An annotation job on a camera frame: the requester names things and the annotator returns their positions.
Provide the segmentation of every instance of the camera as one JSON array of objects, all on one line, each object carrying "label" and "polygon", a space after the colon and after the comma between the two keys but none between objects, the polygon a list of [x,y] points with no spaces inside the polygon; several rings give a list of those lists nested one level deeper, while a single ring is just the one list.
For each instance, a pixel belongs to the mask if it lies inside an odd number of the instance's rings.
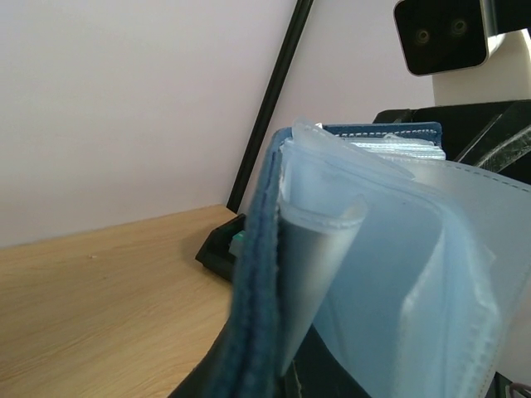
[{"label": "camera", "polygon": [[494,0],[401,0],[394,18],[413,75],[480,66],[498,48]]}]

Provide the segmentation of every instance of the black device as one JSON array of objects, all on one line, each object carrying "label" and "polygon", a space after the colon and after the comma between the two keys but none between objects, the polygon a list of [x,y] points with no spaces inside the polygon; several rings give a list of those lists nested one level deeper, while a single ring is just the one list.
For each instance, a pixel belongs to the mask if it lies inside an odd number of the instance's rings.
[{"label": "black device", "polygon": [[485,63],[504,33],[531,27],[522,0],[401,0],[395,23],[413,75],[434,75]]}]

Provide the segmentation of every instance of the white wall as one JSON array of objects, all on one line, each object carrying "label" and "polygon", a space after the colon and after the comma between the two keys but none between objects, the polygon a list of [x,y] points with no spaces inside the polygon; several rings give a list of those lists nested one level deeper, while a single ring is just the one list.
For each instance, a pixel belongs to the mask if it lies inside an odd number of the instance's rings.
[{"label": "white wall", "polygon": [[[393,0],[315,2],[271,131],[432,103]],[[0,4],[0,245],[227,200],[295,0]]]}]

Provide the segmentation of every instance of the wooden desk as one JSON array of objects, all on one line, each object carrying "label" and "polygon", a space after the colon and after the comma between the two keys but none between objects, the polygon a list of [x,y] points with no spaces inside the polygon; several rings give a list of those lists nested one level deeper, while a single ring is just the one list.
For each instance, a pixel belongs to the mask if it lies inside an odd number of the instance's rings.
[{"label": "wooden desk", "polygon": [[208,207],[0,250],[1,397],[167,396],[225,322]]}]

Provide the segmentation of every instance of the camera lens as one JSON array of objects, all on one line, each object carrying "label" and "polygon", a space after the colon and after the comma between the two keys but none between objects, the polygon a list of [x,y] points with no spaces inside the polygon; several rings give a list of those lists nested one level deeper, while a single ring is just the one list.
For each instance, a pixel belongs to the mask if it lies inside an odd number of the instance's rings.
[{"label": "camera lens", "polygon": [[430,41],[430,32],[426,29],[419,29],[415,34],[415,43],[418,46],[424,46]]},{"label": "camera lens", "polygon": [[451,23],[451,35],[453,37],[463,36],[468,31],[468,25],[464,19],[455,19]]}]

